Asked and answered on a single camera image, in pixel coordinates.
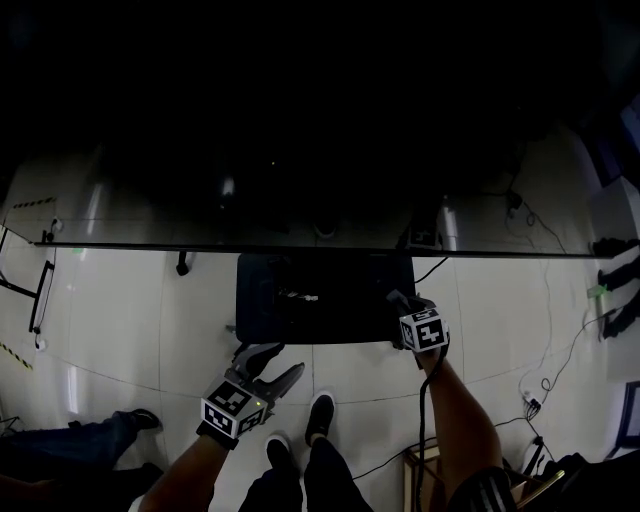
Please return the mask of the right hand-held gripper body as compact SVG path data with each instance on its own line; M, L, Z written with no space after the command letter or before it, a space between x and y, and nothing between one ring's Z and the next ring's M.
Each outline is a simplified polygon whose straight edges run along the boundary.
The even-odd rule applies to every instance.
M449 344L449 326L435 303L421 297L409 297L401 304L399 317L402 341L415 353Z

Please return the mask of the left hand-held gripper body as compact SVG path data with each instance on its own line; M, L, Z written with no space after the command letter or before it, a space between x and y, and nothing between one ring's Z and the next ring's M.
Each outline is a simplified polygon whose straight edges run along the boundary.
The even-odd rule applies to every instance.
M230 439L263 424L274 406L272 390L259 379L267 364L266 357L233 363L205 392L201 419Z

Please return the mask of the person's left forearm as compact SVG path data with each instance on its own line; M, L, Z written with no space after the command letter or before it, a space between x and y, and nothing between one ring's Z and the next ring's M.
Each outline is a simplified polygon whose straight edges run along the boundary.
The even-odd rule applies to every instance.
M200 436L144 495L138 512L206 512L228 453Z

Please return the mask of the person's right forearm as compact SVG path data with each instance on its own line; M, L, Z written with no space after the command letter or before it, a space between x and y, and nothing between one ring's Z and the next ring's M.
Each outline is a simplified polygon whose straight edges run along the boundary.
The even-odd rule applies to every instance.
M498 434L490 418L439 351L416 355L430 378L435 433L446 497L476 473L502 465Z

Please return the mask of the black wrist band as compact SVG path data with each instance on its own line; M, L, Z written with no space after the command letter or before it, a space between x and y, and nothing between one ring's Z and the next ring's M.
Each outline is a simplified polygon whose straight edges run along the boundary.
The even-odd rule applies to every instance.
M202 421L196 430L196 434L198 436L207 436L214 441L216 441L220 446L222 446L225 450L230 451L234 450L238 445L239 440L232 438L215 428L211 424L206 421Z

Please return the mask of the person's right black shoe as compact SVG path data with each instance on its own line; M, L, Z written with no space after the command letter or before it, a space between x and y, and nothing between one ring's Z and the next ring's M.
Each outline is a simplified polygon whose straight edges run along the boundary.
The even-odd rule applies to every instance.
M305 431L305 442L309 447L316 438L328 436L334 413L335 399L329 391L320 391L314 396Z

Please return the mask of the person's black shoe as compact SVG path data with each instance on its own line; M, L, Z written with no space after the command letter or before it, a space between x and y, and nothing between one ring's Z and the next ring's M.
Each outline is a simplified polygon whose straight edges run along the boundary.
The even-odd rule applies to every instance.
M296 469L289 443L282 435L270 435L266 440L265 451L272 469L283 471Z
M305 431L305 442L309 447L316 438L328 436L334 413L335 399L329 391L320 391L314 396Z

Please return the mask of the person's left black shoe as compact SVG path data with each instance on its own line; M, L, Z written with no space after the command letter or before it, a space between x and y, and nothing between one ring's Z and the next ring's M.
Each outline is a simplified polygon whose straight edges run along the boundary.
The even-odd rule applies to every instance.
M270 435L266 440L265 451L272 469L283 471L296 469L289 443L282 435Z

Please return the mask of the person's dark trousers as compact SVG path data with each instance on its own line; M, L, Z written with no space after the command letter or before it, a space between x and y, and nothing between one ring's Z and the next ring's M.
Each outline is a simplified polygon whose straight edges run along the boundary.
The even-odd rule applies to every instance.
M373 512L326 438L315 441L303 472L297 465L293 471L270 468L256 479L238 512L302 512L303 506L307 512Z

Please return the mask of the person's black shirt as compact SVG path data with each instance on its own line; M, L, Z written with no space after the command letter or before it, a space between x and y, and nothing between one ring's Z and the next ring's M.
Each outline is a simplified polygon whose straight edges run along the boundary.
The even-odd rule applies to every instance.
M507 473L500 467L475 473L453 493L447 512L517 512Z

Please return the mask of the black metal frame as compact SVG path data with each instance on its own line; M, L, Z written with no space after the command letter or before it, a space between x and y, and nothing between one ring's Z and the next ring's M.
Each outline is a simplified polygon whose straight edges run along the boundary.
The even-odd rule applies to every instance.
M45 316L50 294L50 288L45 290L45 284L46 281L49 281L49 285L52 285L53 283L53 277L56 270L57 249L53 246L49 247L46 245L47 249L52 249L52 255L51 257L45 258L37 287L34 290L25 288L15 282L12 282L3 271L3 263L1 263L1 260L5 246L7 245L7 238L10 233L11 231L0 223L0 288L32 300L28 332L33 334L35 339L38 339L42 332L41 325Z

